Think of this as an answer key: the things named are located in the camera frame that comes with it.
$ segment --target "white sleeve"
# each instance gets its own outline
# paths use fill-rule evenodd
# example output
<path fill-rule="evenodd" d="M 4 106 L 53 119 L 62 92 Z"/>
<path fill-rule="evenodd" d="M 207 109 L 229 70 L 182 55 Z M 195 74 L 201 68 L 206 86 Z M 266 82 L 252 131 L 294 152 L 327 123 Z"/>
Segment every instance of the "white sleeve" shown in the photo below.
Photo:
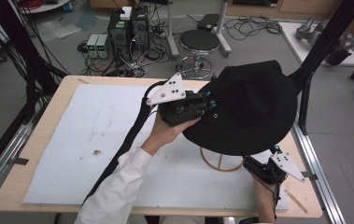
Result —
<path fill-rule="evenodd" d="M 86 200 L 75 224 L 125 224 L 151 158 L 142 148 L 121 155 L 118 168 Z"/>

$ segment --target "black metal pole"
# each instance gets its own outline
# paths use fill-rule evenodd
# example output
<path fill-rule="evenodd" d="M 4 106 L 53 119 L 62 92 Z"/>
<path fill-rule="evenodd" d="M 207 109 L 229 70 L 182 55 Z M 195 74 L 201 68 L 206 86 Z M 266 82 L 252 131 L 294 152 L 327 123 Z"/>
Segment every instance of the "black metal pole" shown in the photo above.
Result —
<path fill-rule="evenodd" d="M 303 91 L 298 124 L 304 134 L 307 134 L 305 123 L 311 79 L 322 61 L 331 52 L 333 45 L 353 20 L 354 0 L 344 0 L 333 14 L 328 25 L 304 59 L 302 65 L 294 73 L 289 75 L 295 83 L 297 92 Z"/>

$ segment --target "gold ring stand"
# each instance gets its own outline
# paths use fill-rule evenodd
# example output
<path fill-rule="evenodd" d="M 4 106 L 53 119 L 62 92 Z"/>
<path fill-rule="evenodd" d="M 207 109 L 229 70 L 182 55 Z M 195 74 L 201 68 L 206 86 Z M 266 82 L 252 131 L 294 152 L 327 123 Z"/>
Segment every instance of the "gold ring stand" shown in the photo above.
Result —
<path fill-rule="evenodd" d="M 201 153 L 201 155 L 202 155 L 203 160 L 205 161 L 205 163 L 206 163 L 207 165 L 209 165 L 211 168 L 213 168 L 213 169 L 215 169 L 215 170 L 222 171 L 222 172 L 235 171 L 235 170 L 237 170 L 238 168 L 240 168 L 240 167 L 243 165 L 243 162 L 244 162 L 243 157 L 241 157 L 241 162 L 240 162 L 239 164 L 234 165 L 232 168 L 224 169 L 224 168 L 221 168 L 222 159 L 223 159 L 223 154 L 217 153 L 217 154 L 219 155 L 219 159 L 218 159 L 218 164 L 215 165 L 215 164 L 213 164 L 213 163 L 216 163 L 216 162 L 212 162 L 212 163 L 211 163 L 211 162 L 209 161 L 209 159 L 205 157 L 205 153 L 204 153 L 202 147 L 200 147 L 200 153 Z"/>

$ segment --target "desk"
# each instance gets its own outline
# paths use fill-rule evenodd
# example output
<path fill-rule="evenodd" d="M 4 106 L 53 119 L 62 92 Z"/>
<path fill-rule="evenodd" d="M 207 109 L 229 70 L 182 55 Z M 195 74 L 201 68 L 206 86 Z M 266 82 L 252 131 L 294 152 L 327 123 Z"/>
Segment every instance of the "desk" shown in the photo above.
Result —
<path fill-rule="evenodd" d="M 35 168 L 43 151 L 46 149 L 56 127 L 75 89 L 79 84 L 107 84 L 124 86 L 149 86 L 158 79 L 148 78 L 124 78 L 124 77 L 80 77 L 70 76 L 64 78 L 59 89 L 54 94 L 48 108 L 38 122 L 20 157 L 28 159 L 26 165 L 14 165 L 3 186 L 0 188 L 0 211 L 8 212 L 57 212 L 76 213 L 79 205 L 52 205 L 52 204 L 24 204 L 22 199 L 27 191 Z M 186 88 L 199 89 L 206 82 L 184 81 Z M 305 171 L 299 152 L 296 149 L 290 134 L 279 144 L 283 151 L 289 152 L 298 163 L 301 171 Z M 293 177 L 289 177 L 283 184 L 290 209 L 287 212 L 277 214 L 280 217 L 320 217 L 322 215 L 319 201 L 311 183 L 301 183 Z M 132 214 L 144 215 L 191 215 L 191 216 L 217 216 L 217 217 L 248 217 L 255 216 L 252 211 L 224 209 L 170 209 L 157 207 L 133 207 Z"/>

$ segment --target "black hat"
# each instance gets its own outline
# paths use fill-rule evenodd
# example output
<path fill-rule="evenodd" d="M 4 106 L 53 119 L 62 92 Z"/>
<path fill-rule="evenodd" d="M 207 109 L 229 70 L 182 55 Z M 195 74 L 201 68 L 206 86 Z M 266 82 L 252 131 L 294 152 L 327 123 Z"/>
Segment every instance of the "black hat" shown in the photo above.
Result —
<path fill-rule="evenodd" d="M 296 117 L 295 86 L 277 61 L 225 67 L 199 91 L 220 100 L 183 134 L 220 154 L 265 151 L 287 135 Z"/>

